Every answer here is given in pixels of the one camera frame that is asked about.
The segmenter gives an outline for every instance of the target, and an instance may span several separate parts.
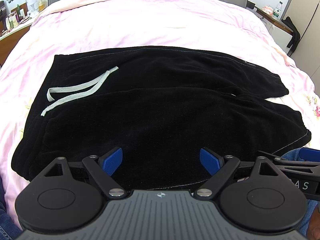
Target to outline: pink blanket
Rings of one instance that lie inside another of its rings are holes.
[[[308,146],[320,149],[311,79],[250,11],[218,0],[62,0],[39,15],[0,70],[0,175],[16,224],[14,201],[28,182],[11,169],[11,158],[53,56],[144,45],[220,51],[280,75],[290,93],[269,100],[299,110],[312,132]]]

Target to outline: metal bolt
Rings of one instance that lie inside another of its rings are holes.
[[[122,188],[112,188],[109,194],[113,197],[121,197],[124,194],[124,190]]]
[[[201,188],[197,190],[197,195],[200,197],[209,197],[212,195],[212,191],[207,188]]]

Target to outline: plastic water bottle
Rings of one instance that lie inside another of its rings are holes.
[[[278,18],[279,15],[280,15],[281,10],[282,10],[282,2],[279,2],[277,7],[275,8],[275,10],[273,11],[273,17],[274,18]]]

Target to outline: black fabric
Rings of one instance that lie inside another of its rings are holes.
[[[50,87],[82,84],[114,66],[93,95],[40,116]],[[58,156],[81,161],[119,146],[123,163],[113,178],[125,189],[193,189],[210,177],[201,147],[253,161],[257,150],[282,155],[310,141],[300,112],[264,99],[286,94],[278,75],[218,52],[148,46],[58,55],[12,168],[30,180]]]
[[[293,24],[292,20],[288,16],[285,20],[282,19],[282,21],[293,31],[293,36],[291,40],[289,41],[287,47],[291,48],[290,50],[292,52],[295,52],[299,42],[300,42],[300,33],[298,32],[297,28]]]

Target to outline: bottle label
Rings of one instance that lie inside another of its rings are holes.
[[[279,14],[280,14],[280,10],[278,8],[276,8],[274,11],[273,11],[273,15],[275,17],[279,17]]]

